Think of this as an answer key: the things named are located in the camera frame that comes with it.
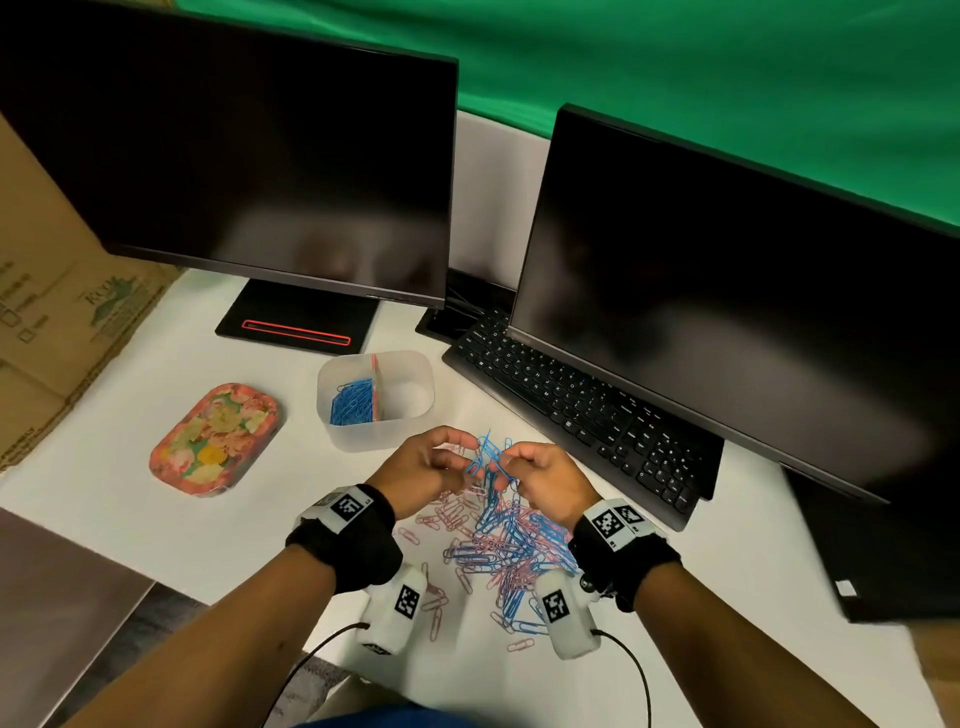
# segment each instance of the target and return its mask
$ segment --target green backdrop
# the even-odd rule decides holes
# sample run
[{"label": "green backdrop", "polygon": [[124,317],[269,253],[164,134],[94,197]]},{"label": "green backdrop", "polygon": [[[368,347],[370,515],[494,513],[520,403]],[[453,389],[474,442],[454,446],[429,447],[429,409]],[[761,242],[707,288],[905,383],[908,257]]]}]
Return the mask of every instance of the green backdrop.
[{"label": "green backdrop", "polygon": [[957,0],[178,5],[456,57],[461,109],[544,136],[570,101],[960,224]]}]

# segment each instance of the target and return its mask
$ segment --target person's left arm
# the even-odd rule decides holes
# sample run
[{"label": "person's left arm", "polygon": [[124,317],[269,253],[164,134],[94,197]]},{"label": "person's left arm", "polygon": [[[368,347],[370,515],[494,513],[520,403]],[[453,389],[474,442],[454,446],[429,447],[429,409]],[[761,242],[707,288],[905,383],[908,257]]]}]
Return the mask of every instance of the person's left arm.
[{"label": "person's left arm", "polygon": [[[367,481],[398,520],[466,484],[473,435],[436,427],[408,438]],[[256,728],[336,591],[334,570],[300,546],[273,560],[108,685],[66,728]]]}]

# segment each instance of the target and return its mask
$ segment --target pile of paper clips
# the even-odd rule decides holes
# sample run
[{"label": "pile of paper clips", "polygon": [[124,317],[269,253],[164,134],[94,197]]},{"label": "pile of paper clips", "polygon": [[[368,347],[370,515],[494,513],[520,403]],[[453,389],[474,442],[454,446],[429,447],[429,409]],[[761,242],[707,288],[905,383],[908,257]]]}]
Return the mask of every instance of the pile of paper clips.
[{"label": "pile of paper clips", "polygon": [[[510,445],[508,439],[504,449]],[[491,619],[508,634],[525,636],[507,645],[508,651],[518,652],[534,645],[533,636],[547,634],[543,613],[533,595],[534,580],[551,569],[576,571],[577,565],[566,546],[566,530],[523,505],[515,480],[511,479],[503,493],[493,488],[501,472],[500,453],[490,441],[489,432],[481,437],[480,449],[467,473],[482,474],[483,482],[458,495],[443,494],[431,503],[434,513],[417,516],[416,523],[457,532],[444,550],[444,563],[456,565],[457,578],[468,594],[473,593],[471,574],[489,575],[487,588],[497,589]],[[409,529],[401,528],[398,533],[415,544],[420,542]],[[447,597],[438,587],[430,585],[428,589],[433,598],[421,609],[434,612],[430,639],[436,640]]]}]

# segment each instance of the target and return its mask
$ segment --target space bar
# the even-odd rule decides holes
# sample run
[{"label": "space bar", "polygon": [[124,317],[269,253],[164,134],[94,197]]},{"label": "space bar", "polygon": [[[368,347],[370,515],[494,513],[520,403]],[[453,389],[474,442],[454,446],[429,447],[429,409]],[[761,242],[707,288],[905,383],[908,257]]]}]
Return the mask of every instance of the space bar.
[{"label": "space bar", "polygon": [[510,379],[509,376],[503,374],[503,372],[500,372],[500,371],[494,372],[493,378],[496,379],[497,382],[502,384],[504,387],[509,389],[511,392],[513,392],[515,395],[520,397],[523,401],[527,402],[527,404],[531,404],[534,407],[536,407],[544,415],[550,414],[549,411],[547,411],[546,406],[543,404],[542,401],[540,401],[533,393],[528,392],[519,384],[517,384],[515,381]]}]

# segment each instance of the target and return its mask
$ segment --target plastic container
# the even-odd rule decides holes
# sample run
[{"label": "plastic container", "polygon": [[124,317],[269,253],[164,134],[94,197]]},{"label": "plastic container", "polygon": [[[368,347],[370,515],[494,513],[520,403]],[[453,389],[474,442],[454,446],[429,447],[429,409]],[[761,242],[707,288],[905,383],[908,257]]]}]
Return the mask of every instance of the plastic container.
[{"label": "plastic container", "polygon": [[280,429],[270,395],[235,382],[207,392],[150,453],[150,472],[190,496],[229,490]]},{"label": "plastic container", "polygon": [[370,376],[371,356],[337,356],[317,374],[317,414],[333,444],[345,452],[395,448],[434,423],[433,368],[419,352],[378,352],[379,411],[383,418],[361,425],[331,425],[330,407],[339,388]]}]

